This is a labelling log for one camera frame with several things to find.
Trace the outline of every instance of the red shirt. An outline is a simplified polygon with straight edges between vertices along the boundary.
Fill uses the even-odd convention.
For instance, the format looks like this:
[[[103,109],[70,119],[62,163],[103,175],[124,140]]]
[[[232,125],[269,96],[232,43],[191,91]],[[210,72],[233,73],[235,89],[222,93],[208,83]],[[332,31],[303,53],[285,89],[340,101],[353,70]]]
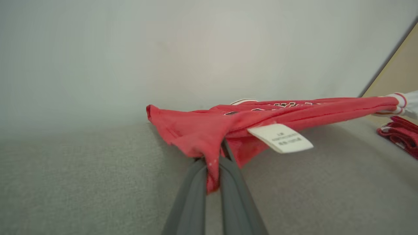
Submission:
[[[394,97],[331,98],[245,102],[192,112],[161,110],[149,105],[147,113],[148,120],[168,144],[176,145],[188,157],[205,157],[208,167],[206,185],[210,193],[219,187],[218,158],[224,138],[242,167],[268,148],[248,133],[248,128],[280,123],[299,131],[375,112],[393,112],[398,109],[398,104]]]

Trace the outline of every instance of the beige wall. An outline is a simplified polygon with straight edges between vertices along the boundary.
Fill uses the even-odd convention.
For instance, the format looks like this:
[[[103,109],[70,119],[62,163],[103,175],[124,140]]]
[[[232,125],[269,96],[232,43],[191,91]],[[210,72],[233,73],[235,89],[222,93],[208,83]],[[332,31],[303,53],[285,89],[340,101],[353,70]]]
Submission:
[[[363,97],[416,90],[418,90],[418,23]],[[418,125],[417,120],[403,118]],[[387,117],[369,116],[369,119],[379,125],[389,121]]]

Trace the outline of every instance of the clothing tag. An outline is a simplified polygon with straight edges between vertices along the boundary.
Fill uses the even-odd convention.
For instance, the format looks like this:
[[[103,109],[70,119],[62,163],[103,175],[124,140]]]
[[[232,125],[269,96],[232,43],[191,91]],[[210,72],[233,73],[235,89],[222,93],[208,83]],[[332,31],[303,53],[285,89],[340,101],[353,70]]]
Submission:
[[[247,130],[278,153],[294,153],[314,147],[301,134],[283,124],[272,124]]]

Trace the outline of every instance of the gray surface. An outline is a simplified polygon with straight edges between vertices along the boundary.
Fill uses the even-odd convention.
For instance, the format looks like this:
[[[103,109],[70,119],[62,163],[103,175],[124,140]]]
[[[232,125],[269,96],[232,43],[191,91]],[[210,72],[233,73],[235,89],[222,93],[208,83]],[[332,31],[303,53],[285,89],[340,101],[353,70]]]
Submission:
[[[365,120],[242,170],[271,234],[418,234],[418,161]],[[0,234],[158,234],[191,162],[150,124],[0,144]],[[206,233],[222,233],[219,192]]]

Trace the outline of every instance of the red fabric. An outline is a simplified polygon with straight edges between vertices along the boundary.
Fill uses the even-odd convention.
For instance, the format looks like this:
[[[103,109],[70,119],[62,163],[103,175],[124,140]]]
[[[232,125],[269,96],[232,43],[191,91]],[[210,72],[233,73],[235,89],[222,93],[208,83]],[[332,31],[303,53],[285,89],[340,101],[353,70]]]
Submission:
[[[147,113],[148,120],[168,144],[176,145],[188,157],[205,157],[208,167],[206,186],[210,193],[219,187],[218,158],[223,138],[227,138],[239,167],[242,167],[267,148],[249,134],[247,128],[281,123],[298,131],[381,110],[394,111],[398,103],[393,97],[332,98],[245,102],[192,112],[162,110],[149,105]]]
[[[393,122],[379,128],[377,133],[418,160],[418,126],[399,116],[393,116],[391,119]]]

